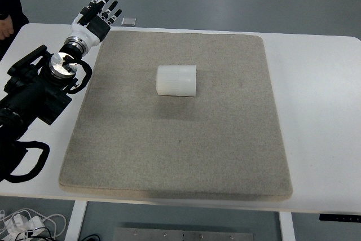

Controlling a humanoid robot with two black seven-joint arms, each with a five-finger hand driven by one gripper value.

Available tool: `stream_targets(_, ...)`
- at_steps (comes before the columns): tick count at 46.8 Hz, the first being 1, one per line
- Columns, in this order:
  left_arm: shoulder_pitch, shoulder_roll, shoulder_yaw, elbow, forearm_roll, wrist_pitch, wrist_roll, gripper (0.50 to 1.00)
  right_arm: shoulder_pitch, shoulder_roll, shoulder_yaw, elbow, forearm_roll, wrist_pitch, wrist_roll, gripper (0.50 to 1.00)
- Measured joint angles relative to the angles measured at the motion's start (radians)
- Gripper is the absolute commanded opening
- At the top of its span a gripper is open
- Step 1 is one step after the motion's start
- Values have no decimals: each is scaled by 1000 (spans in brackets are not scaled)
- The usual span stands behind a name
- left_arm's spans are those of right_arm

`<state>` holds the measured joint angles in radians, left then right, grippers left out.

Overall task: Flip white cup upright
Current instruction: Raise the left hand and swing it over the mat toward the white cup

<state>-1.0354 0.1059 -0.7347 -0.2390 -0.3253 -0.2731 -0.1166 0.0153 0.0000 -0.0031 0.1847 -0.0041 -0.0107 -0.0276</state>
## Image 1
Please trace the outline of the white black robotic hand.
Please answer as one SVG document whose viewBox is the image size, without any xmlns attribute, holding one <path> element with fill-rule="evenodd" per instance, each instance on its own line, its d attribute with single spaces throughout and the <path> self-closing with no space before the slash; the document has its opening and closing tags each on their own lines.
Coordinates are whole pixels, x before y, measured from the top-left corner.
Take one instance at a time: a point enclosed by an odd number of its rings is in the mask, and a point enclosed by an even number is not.
<svg viewBox="0 0 361 241">
<path fill-rule="evenodd" d="M 102 18 L 97 14 L 110 0 L 91 0 L 87 7 L 76 16 L 71 25 L 71 41 L 80 44 L 81 47 L 94 47 L 100 44 L 110 31 L 112 25 L 121 15 L 122 10 L 117 10 L 110 18 L 110 13 L 117 6 L 114 1 L 105 11 Z"/>
</svg>

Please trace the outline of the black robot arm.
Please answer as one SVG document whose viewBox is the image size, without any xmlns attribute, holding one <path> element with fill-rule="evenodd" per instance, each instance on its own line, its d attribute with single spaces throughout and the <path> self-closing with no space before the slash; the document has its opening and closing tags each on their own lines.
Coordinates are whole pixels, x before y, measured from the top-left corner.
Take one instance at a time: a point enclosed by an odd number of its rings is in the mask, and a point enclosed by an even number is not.
<svg viewBox="0 0 361 241">
<path fill-rule="evenodd" d="M 115 10 L 117 4 L 91 0 L 74 19 L 58 52 L 50 53 L 41 45 L 10 67 L 1 100 L 1 139 L 18 140 L 35 119 L 51 125 L 71 95 L 87 86 L 92 69 L 82 58 L 105 39 L 122 13 Z"/>
</svg>

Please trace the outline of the person's hand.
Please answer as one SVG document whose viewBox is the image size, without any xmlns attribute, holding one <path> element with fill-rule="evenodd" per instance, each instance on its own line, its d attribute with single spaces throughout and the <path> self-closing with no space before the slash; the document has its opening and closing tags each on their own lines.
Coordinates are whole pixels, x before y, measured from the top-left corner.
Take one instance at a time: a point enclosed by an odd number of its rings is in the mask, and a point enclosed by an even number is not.
<svg viewBox="0 0 361 241">
<path fill-rule="evenodd" d="M 11 16 L 8 15 L 5 19 L 0 20 L 0 39 L 5 40 L 14 34 L 14 26 Z"/>
</svg>

